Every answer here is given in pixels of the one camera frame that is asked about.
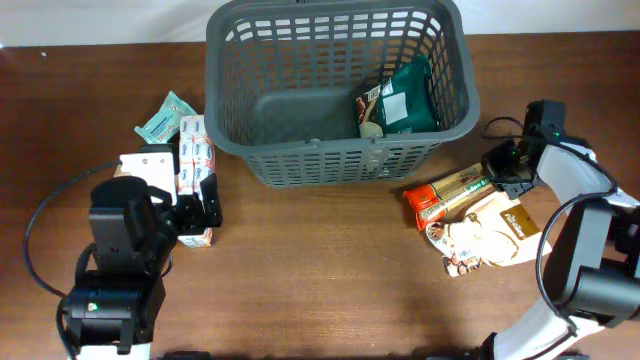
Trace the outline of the white brown snack pouch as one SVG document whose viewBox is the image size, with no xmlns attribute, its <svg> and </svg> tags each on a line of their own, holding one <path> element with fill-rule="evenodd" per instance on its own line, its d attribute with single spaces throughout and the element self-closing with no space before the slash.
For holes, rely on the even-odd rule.
<svg viewBox="0 0 640 360">
<path fill-rule="evenodd" d="M 434 222 L 426 238 L 458 277 L 487 265 L 505 267 L 536 258 L 541 230 L 517 199 L 494 192 L 472 205 L 459 222 Z"/>
</svg>

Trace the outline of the dark green food bag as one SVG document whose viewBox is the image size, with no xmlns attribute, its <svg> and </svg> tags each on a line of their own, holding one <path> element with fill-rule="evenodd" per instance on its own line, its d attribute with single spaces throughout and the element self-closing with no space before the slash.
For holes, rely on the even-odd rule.
<svg viewBox="0 0 640 360">
<path fill-rule="evenodd" d="M 355 103 L 360 137 L 438 131 L 439 120 L 428 89 L 431 73 L 429 59 L 421 55 L 359 96 Z"/>
</svg>

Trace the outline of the white Kleenex tissue multipack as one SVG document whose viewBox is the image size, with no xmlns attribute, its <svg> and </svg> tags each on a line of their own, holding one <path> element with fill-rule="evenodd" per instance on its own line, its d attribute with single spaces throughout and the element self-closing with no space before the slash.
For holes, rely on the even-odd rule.
<svg viewBox="0 0 640 360">
<path fill-rule="evenodd" d="M 204 126 L 203 115 L 185 116 L 179 131 L 179 173 L 177 194 L 197 194 L 202 201 L 200 182 L 215 173 L 215 148 Z M 184 234 L 178 239 L 189 248 L 212 245 L 213 228 L 206 227 L 203 234 Z"/>
</svg>

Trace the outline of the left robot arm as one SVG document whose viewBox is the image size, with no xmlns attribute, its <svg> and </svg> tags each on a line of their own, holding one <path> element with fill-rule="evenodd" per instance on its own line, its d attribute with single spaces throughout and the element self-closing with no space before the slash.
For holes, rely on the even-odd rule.
<svg viewBox="0 0 640 360">
<path fill-rule="evenodd" d="M 58 330 L 71 359 L 148 359 L 164 301 L 164 268 L 182 235 L 223 221 L 216 175 L 200 193 L 172 197 L 134 176 L 91 193 L 94 240 L 81 253 Z"/>
</svg>

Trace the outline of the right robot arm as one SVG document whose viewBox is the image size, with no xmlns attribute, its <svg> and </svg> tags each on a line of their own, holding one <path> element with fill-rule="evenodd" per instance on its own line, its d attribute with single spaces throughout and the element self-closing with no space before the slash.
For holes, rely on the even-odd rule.
<svg viewBox="0 0 640 360">
<path fill-rule="evenodd" d="M 639 318 L 639 202 L 569 136 L 566 106 L 528 104 L 519 135 L 504 135 L 482 166 L 497 190 L 516 199 L 546 185 L 560 201 L 541 232 L 567 217 L 551 252 L 536 250 L 539 300 L 508 329 L 491 334 L 481 359 L 567 358 L 579 340 Z"/>
</svg>

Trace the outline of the orange San Remo spaghetti pack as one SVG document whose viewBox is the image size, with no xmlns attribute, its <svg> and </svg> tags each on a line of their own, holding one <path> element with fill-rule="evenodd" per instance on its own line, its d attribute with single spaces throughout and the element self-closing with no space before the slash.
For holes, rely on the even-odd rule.
<svg viewBox="0 0 640 360">
<path fill-rule="evenodd" d="M 403 193 L 415 213 L 419 231 L 443 218 L 451 209 L 491 187 L 480 163 Z"/>
</svg>

